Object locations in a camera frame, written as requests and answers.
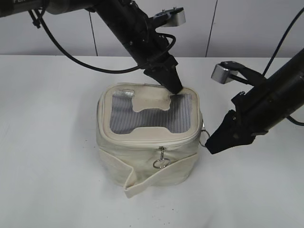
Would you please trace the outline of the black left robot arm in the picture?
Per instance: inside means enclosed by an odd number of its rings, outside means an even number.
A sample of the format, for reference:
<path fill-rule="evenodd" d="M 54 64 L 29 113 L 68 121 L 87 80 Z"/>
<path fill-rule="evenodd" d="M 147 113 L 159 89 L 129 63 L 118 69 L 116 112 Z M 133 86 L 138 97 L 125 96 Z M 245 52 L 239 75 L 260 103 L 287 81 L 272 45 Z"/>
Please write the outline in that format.
<path fill-rule="evenodd" d="M 77 10 L 97 13 L 119 42 L 131 55 L 137 66 L 123 70 L 102 69 L 86 64 L 70 55 L 57 42 L 43 16 L 64 14 Z M 177 73 L 177 61 L 169 50 L 176 37 L 159 33 L 159 27 L 177 27 L 185 23 L 184 8 L 163 10 L 149 17 L 134 0 L 2 0 L 0 16 L 28 12 L 33 25 L 43 27 L 54 45 L 70 60 L 94 71 L 107 74 L 125 74 L 142 69 L 173 94 L 178 94 L 182 83 Z"/>

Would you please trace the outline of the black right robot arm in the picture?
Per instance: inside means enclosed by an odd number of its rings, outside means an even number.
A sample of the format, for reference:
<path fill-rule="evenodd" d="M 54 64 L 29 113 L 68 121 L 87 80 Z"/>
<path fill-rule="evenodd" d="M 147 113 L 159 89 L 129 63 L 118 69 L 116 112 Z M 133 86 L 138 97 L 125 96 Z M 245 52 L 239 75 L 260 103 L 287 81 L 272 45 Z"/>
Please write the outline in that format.
<path fill-rule="evenodd" d="M 301 50 L 272 76 L 234 61 L 215 65 L 211 78 L 220 84 L 233 80 L 252 89 L 232 98 L 234 110 L 228 111 L 218 129 L 207 139 L 211 154 L 251 144 L 304 104 L 304 52 Z"/>

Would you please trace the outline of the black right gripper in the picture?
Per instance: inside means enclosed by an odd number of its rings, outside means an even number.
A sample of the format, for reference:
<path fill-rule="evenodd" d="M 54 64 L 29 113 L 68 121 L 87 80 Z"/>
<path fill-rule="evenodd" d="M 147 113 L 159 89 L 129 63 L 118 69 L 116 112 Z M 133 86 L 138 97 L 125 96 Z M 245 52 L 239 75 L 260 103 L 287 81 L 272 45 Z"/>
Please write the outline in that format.
<path fill-rule="evenodd" d="M 304 105 L 304 79 L 267 79 L 244 95 L 232 99 L 229 110 L 205 147 L 216 154 L 232 147 L 249 145 Z"/>

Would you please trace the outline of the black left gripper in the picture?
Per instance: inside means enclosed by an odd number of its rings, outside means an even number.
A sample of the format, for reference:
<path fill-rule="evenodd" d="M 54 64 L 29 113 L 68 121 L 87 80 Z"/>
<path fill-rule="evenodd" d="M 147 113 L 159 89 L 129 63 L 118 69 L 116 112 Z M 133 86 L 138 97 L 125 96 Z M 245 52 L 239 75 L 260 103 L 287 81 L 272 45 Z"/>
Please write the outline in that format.
<path fill-rule="evenodd" d="M 95 11 L 115 37 L 138 64 L 125 70 L 109 70 L 110 74 L 123 74 L 144 69 L 144 74 L 157 81 L 171 93 L 179 93 L 182 83 L 177 61 L 169 54 L 176 38 L 155 31 L 152 19 L 134 0 L 101 0 Z"/>

